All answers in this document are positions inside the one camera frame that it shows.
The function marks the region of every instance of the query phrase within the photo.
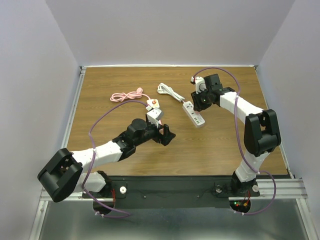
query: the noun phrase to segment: white power strip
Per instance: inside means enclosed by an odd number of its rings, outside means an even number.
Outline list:
[[[199,112],[195,112],[194,105],[190,101],[186,101],[182,105],[183,110],[189,116],[196,128],[201,128],[206,121]]]

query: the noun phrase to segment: white wall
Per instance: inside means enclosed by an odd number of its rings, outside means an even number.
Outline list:
[[[320,233],[320,1],[296,0],[257,68],[289,166],[303,177]]]
[[[46,0],[80,65],[256,65],[294,0]]]
[[[0,5],[0,239],[27,240],[79,65],[44,0]]]

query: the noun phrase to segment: wooden table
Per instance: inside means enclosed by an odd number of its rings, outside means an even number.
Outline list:
[[[201,112],[206,123],[195,128],[182,109],[182,103],[170,95],[157,93],[159,83],[173,88],[191,101],[195,90],[191,76],[199,67],[93,67],[87,68],[68,141],[69,151],[92,148],[88,131],[106,111],[116,106],[110,101],[113,93],[128,93],[142,87],[144,93],[159,100],[164,111],[162,122],[176,134],[172,142],[163,146],[150,140],[137,147],[136,153],[120,162],[98,169],[108,175],[231,175],[241,162],[234,116],[213,105]],[[253,67],[231,67],[242,88],[241,97],[257,107],[266,108],[264,97]],[[218,73],[224,87],[237,89],[233,79],[219,70],[207,70],[200,76]],[[145,119],[146,109],[138,103],[127,103],[106,116],[93,130],[97,146],[121,132],[135,118]],[[243,139],[244,125],[239,121]],[[264,161],[261,170],[272,174],[287,174],[279,147]]]

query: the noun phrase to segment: pink cord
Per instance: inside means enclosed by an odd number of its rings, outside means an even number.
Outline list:
[[[139,99],[142,96],[147,97],[148,99],[150,99],[150,97],[146,94],[143,94],[143,89],[141,87],[138,87],[138,89],[136,91],[131,91],[129,93],[114,93],[112,94],[112,96],[110,97],[110,101],[112,102],[123,102],[126,99]]]

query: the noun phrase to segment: coiled white cable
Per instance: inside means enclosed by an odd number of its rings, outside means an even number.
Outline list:
[[[160,83],[156,91],[158,92],[158,94],[169,94],[170,96],[178,100],[180,103],[185,102],[185,98],[183,96],[176,93],[171,87],[165,85],[164,83]]]

